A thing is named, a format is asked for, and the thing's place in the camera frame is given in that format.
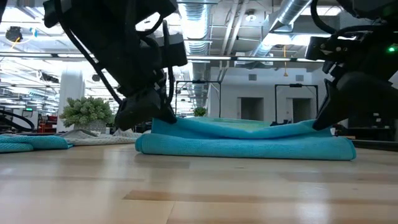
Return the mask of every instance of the teal cloth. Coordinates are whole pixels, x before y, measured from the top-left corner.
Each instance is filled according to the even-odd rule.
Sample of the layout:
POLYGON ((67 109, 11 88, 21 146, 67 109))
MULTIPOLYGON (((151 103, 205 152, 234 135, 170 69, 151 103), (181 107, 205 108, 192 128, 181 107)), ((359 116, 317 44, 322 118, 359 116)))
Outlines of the teal cloth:
POLYGON ((152 133, 136 141, 143 154, 349 161, 353 143, 312 129, 313 121, 269 127, 259 121, 223 118, 154 119, 152 133))
POLYGON ((0 153, 68 149, 69 147, 67 141, 58 136, 0 136, 0 153))

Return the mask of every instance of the metal frame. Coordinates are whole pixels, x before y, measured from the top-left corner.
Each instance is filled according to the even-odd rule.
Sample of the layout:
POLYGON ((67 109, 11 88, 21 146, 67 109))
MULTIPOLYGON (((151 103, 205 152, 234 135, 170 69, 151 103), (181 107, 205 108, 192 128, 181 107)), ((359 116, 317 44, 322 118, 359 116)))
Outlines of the metal frame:
MULTIPOLYGON (((0 57, 37 58, 46 60, 72 60, 85 61, 86 58, 79 53, 43 53, 43 52, 0 52, 0 57)), ((210 55, 187 55, 189 61, 232 61, 232 62, 311 62, 323 63, 324 60, 309 60, 305 58, 285 57, 236 57, 236 56, 210 56, 210 55)))
POLYGON ((204 83, 218 83, 220 86, 220 93, 219 93, 219 107, 220 107, 220 111, 218 112, 218 117, 221 117, 221 81, 200 81, 200 80, 196 80, 196 81, 176 81, 175 82, 175 114, 177 114, 177 95, 178 95, 178 84, 179 83, 192 83, 192 84, 204 84, 204 83))
POLYGON ((318 85, 303 85, 303 84, 275 84, 275 122, 278 122, 278 101, 277 101, 277 87, 278 86, 289 86, 291 88, 302 88, 303 86, 315 87, 315 96, 317 101, 317 114, 319 112, 319 95, 318 95, 318 85))

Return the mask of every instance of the green plant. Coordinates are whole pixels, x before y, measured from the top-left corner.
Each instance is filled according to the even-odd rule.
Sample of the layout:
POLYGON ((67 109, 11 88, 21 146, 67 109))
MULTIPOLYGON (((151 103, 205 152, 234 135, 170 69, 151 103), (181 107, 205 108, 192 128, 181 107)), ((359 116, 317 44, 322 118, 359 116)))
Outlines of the green plant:
POLYGON ((204 116, 204 115, 206 115, 206 112, 207 112, 206 108, 197 107, 193 110, 193 115, 194 116, 204 116))
POLYGON ((101 98, 82 97, 77 100, 68 98, 67 101, 69 105, 64 107, 63 114, 60 115, 60 118, 64 119, 65 127, 73 124, 85 125, 96 120, 102 120, 106 123, 113 122, 109 103, 104 103, 101 98))

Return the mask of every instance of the door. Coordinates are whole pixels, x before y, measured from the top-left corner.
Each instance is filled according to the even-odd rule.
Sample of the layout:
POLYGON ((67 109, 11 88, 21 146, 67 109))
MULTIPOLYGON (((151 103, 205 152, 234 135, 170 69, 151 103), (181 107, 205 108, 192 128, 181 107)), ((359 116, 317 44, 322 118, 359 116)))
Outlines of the door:
POLYGON ((242 119, 242 98, 240 98, 240 97, 238 97, 238 102, 236 103, 237 104, 237 106, 238 106, 238 110, 237 110, 237 113, 236 113, 236 118, 238 118, 238 119, 242 119))
POLYGON ((293 122, 311 119, 311 99, 293 99, 293 122))
POLYGON ((264 120, 264 99, 263 98, 240 98, 241 119, 254 121, 264 120))

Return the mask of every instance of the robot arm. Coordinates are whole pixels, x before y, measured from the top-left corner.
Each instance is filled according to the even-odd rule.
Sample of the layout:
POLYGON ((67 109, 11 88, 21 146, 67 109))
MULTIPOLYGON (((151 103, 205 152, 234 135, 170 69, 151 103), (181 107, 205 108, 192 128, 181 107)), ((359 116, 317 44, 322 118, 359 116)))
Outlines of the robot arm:
POLYGON ((354 17, 379 19, 372 26, 334 30, 318 17, 318 0, 311 14, 315 24, 331 37, 312 37, 306 58, 325 60, 323 71, 333 76, 325 80, 326 98, 313 128, 324 129, 358 113, 380 113, 398 118, 398 90, 389 79, 398 70, 398 1, 338 0, 354 17), (356 36, 355 40, 339 39, 356 36))
POLYGON ((170 106, 173 95, 173 66, 187 64, 180 34, 169 35, 163 18, 177 10, 176 0, 49 0, 44 2, 45 25, 60 23, 65 33, 101 77, 119 103, 115 124, 122 130, 151 118, 176 122, 170 106), (136 24, 158 12, 151 30, 138 31, 136 24), (150 37, 163 25, 164 36, 150 37), (79 41, 95 56, 95 62, 79 41), (102 74, 107 71, 119 83, 120 100, 102 74), (170 91, 166 93, 168 68, 170 91))

